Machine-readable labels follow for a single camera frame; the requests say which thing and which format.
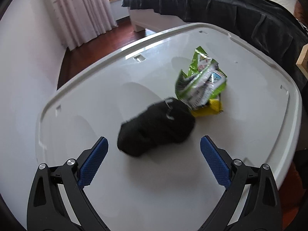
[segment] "blue gripper pad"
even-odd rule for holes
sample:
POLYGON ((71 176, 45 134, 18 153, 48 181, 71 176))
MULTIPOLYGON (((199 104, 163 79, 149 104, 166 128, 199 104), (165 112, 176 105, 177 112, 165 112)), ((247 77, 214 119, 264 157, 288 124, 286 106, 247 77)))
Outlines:
POLYGON ((108 141, 103 138, 80 168, 78 185, 89 186, 108 152, 108 141))
POLYGON ((200 148, 218 184, 228 189, 231 184, 231 180, 230 170, 227 164, 221 158, 212 143, 205 136, 201 138, 200 148))

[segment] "bed leg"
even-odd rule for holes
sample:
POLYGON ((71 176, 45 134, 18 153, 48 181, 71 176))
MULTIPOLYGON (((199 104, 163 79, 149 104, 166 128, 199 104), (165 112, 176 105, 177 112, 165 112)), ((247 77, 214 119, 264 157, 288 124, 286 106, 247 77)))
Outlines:
POLYGON ((141 26, 139 26, 139 25, 137 25, 137 24, 135 24, 133 22, 131 22, 131 24, 132 24, 135 32, 140 32, 142 30, 145 30, 145 28, 143 28, 143 27, 141 27, 141 26))

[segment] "white bed frame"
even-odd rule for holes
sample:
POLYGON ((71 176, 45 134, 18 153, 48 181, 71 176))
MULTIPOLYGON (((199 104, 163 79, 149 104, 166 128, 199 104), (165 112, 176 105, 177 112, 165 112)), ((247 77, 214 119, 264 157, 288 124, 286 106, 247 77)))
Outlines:
POLYGON ((128 8, 131 23, 135 32, 149 29, 154 32, 161 32, 166 29, 188 24, 177 16, 160 15, 153 9, 134 9, 128 8))

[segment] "green snack bag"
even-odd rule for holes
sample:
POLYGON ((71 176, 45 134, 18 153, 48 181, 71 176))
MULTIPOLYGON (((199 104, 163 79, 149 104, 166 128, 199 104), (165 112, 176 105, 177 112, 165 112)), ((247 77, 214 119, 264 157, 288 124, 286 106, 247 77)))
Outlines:
POLYGON ((188 74, 181 70, 175 93, 191 110, 198 110, 224 90, 226 79, 227 76, 218 68, 218 62, 199 46, 195 49, 188 74))

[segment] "wooden floor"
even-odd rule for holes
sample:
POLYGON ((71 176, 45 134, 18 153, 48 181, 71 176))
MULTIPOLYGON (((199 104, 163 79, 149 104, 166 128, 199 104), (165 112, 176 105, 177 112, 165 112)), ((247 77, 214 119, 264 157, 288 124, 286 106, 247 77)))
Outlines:
POLYGON ((124 18, 118 21, 117 28, 98 36, 72 51, 67 50, 61 66, 58 88, 97 60, 153 33, 153 31, 148 29, 138 33, 134 32, 129 18, 124 18))

